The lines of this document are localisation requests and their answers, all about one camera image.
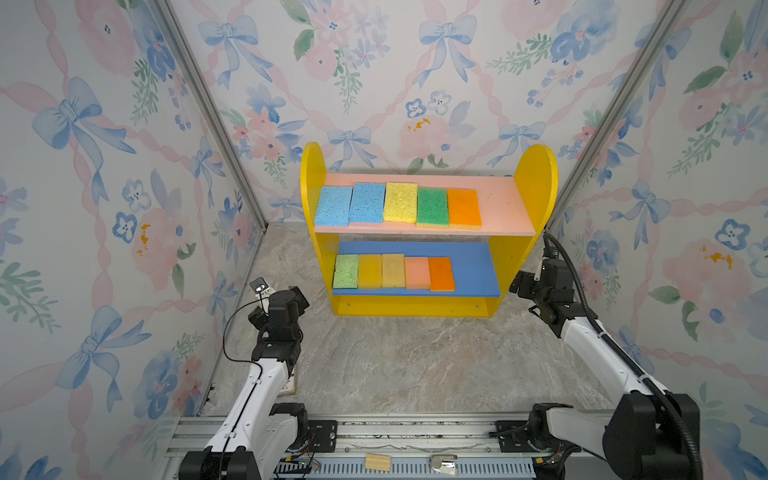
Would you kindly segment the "pale yellow sponge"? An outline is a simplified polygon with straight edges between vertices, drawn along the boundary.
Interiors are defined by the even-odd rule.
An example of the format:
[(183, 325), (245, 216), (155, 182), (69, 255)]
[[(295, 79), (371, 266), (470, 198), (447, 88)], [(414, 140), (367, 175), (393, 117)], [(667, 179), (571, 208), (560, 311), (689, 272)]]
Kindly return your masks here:
[(383, 254), (382, 258), (382, 287), (384, 289), (399, 289), (406, 286), (405, 255)]

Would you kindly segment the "aluminium corner post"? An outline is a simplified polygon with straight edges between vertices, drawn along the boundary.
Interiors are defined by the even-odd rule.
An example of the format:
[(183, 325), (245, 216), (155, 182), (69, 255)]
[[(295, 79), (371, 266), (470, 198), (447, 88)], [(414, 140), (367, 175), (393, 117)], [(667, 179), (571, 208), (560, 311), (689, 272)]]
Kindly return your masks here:
[(600, 150), (607, 143), (615, 125), (633, 101), (640, 84), (652, 69), (668, 37), (672, 35), (676, 25), (680, 22), (680, 16), (688, 6), (689, 1), (686, 0), (666, 1), (663, 4), (661, 13), (652, 25), (644, 45), (640, 48), (627, 71), (625, 80), (609, 103), (603, 120), (596, 129), (595, 136), (587, 142), (581, 157), (561, 189), (557, 200), (558, 205), (565, 204), (576, 193), (580, 181), (588, 173)]
[(172, 2), (167, 0), (150, 0), (148, 4), (152, 13), (157, 17), (163, 33), (167, 35), (170, 49), (180, 63), (192, 96), (201, 110), (203, 120), (207, 123), (213, 134), (213, 138), (223, 155), (224, 163), (232, 172), (234, 183), (243, 195), (248, 212), (258, 225), (260, 233), (264, 234), (267, 230), (267, 223), (247, 178), (246, 169), (240, 162), (235, 152), (234, 144), (225, 131), (225, 126), (216, 108), (214, 98), (206, 85), (203, 72), (179, 23)]

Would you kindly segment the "aluminium corner post right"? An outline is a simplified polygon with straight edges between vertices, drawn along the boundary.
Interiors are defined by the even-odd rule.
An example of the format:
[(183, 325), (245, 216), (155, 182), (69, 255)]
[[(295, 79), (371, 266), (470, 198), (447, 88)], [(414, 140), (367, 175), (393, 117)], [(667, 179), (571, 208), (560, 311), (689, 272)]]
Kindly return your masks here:
[(561, 189), (557, 200), (558, 205), (565, 204), (576, 193), (580, 181), (588, 173), (600, 150), (607, 143), (615, 125), (633, 101), (640, 84), (652, 69), (668, 37), (672, 35), (676, 25), (680, 22), (680, 16), (688, 6), (689, 1), (686, 0), (666, 1), (663, 4), (661, 13), (652, 25), (644, 45), (640, 48), (627, 71), (625, 80), (609, 103), (603, 120), (596, 129), (595, 136), (587, 142), (581, 157)]

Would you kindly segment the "pink salmon sponge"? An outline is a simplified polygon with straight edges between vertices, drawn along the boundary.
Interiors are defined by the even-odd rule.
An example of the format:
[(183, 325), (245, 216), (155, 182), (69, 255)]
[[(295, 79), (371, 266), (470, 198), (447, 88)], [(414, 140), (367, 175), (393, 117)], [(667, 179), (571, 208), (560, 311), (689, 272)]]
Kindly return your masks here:
[(431, 274), (428, 258), (405, 258), (405, 285), (407, 290), (431, 290)]

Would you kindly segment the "bright yellow sponge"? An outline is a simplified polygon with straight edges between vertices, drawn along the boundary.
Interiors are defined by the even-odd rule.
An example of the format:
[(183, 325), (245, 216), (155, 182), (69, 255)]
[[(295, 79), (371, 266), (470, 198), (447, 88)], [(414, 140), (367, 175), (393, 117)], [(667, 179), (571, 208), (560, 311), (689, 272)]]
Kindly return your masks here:
[(380, 254), (359, 256), (358, 288), (361, 290), (382, 288), (382, 256)]

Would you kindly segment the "aluminium corner post left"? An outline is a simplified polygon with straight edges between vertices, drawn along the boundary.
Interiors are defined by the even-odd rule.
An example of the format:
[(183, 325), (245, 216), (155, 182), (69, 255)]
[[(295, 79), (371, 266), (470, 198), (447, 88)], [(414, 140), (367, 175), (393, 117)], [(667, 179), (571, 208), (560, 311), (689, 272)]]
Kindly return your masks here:
[(234, 144), (225, 131), (225, 126), (216, 108), (214, 98), (206, 85), (203, 72), (179, 23), (172, 2), (167, 0), (150, 0), (148, 4), (152, 13), (157, 17), (163, 33), (167, 35), (170, 49), (180, 63), (192, 96), (201, 110), (203, 120), (207, 123), (213, 134), (213, 138), (223, 155), (224, 163), (232, 172), (234, 183), (243, 195), (248, 212), (258, 225), (260, 233), (264, 234), (267, 230), (267, 223), (247, 178), (246, 169), (240, 162), (235, 152)]

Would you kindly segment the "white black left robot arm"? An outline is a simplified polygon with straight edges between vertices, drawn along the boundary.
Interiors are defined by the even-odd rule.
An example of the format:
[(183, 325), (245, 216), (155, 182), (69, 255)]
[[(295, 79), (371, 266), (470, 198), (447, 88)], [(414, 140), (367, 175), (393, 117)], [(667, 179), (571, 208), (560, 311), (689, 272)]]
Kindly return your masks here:
[(296, 286), (271, 294), (259, 307), (259, 337), (244, 385), (206, 446), (185, 454), (180, 479), (269, 479), (287, 451), (304, 446), (306, 407), (276, 400), (298, 362), (299, 318), (308, 307)]

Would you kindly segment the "light green sponge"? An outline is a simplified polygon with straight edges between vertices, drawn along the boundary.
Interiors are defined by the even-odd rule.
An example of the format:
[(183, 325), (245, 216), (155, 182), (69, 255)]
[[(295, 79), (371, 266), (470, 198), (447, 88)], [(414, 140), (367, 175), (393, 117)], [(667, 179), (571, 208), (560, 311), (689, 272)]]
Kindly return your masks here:
[(333, 276), (333, 289), (357, 289), (359, 275), (359, 256), (340, 254), (336, 256)]

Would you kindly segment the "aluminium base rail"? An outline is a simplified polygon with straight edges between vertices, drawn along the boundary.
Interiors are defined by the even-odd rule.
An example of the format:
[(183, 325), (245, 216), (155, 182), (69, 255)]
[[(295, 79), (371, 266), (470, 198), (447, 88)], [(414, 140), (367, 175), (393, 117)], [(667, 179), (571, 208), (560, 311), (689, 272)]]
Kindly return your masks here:
[[(620, 479), (602, 459), (583, 451), (566, 458), (556, 475), (542, 463), (545, 452), (518, 429), (529, 413), (308, 415), (306, 443), (289, 450), (269, 479)], [(158, 477), (180, 479), (185, 454), (203, 449), (225, 417), (182, 421)], [(364, 467), (367, 454), (392, 458), (391, 472)], [(458, 475), (430, 468), (430, 457), (458, 457)]]

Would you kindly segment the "orange sponge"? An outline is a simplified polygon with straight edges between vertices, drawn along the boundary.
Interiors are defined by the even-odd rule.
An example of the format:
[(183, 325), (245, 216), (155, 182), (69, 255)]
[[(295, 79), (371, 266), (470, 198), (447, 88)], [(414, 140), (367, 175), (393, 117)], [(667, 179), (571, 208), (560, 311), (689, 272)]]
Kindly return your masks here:
[(449, 257), (431, 257), (428, 259), (430, 290), (432, 292), (454, 292), (456, 284), (452, 262)]
[(455, 229), (480, 229), (478, 194), (471, 189), (447, 189), (449, 225)]

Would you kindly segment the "yellow pink blue wooden shelf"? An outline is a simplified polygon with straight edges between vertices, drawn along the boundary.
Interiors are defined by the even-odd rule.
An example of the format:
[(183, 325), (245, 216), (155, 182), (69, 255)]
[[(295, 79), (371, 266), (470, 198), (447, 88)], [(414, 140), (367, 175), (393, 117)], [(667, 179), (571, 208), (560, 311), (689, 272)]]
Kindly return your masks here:
[[(325, 187), (357, 183), (415, 183), (426, 188), (469, 189), (478, 194), (480, 228), (427, 228), (382, 222), (318, 226), (316, 211)], [(321, 147), (304, 148), (300, 190), (308, 231), (330, 305), (338, 316), (490, 318), (523, 267), (553, 213), (559, 170), (553, 151), (530, 147), (512, 177), (339, 174), (327, 170)], [(401, 289), (335, 289), (338, 254), (448, 257), (452, 292)]]

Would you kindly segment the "blue sponge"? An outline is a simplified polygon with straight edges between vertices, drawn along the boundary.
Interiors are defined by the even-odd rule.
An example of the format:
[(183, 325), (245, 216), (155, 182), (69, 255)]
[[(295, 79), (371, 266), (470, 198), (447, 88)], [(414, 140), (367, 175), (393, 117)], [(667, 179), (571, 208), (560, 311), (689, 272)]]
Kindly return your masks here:
[(385, 184), (356, 183), (352, 191), (349, 222), (382, 223), (385, 195)]
[(315, 213), (316, 226), (347, 226), (353, 188), (323, 186)]

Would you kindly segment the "small printed card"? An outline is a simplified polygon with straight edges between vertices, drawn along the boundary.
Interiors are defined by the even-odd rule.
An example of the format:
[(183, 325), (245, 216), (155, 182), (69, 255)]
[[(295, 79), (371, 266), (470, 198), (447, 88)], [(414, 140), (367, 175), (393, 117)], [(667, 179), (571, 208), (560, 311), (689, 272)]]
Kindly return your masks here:
[(295, 395), (297, 392), (297, 375), (292, 374), (285, 385), (281, 388), (279, 395), (280, 396), (288, 396), (288, 395)]

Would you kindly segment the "dark green sponge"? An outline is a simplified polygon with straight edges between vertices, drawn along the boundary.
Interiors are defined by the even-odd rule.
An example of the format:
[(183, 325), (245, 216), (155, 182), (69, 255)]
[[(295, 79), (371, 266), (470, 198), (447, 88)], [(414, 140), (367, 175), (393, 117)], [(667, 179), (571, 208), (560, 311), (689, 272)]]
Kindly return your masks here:
[(446, 189), (418, 188), (416, 224), (418, 227), (425, 228), (447, 228), (449, 226)]

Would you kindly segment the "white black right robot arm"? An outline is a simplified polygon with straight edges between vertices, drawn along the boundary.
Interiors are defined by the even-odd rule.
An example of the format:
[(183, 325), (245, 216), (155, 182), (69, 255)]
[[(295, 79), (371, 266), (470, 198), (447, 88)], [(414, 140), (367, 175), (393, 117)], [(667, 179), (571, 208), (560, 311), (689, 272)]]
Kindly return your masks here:
[(537, 403), (518, 436), (545, 452), (544, 466), (562, 473), (583, 451), (604, 460), (620, 479), (700, 479), (700, 409), (636, 362), (595, 317), (569, 264), (544, 258), (535, 273), (520, 271), (510, 292), (533, 301), (530, 311), (590, 368), (613, 405), (609, 414), (559, 403)]

